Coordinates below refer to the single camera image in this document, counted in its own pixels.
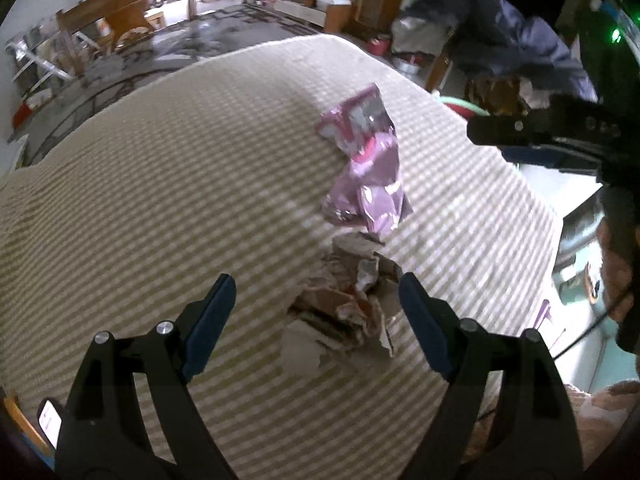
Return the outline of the person right hand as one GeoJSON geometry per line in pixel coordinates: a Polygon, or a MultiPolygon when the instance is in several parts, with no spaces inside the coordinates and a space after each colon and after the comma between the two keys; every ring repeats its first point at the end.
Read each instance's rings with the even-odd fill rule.
{"type": "Polygon", "coordinates": [[[602,252],[600,273],[604,285],[605,307],[608,309],[608,316],[620,325],[634,305],[634,295],[630,291],[634,271],[630,263],[614,252],[612,233],[605,219],[598,226],[597,238],[602,252]]]}

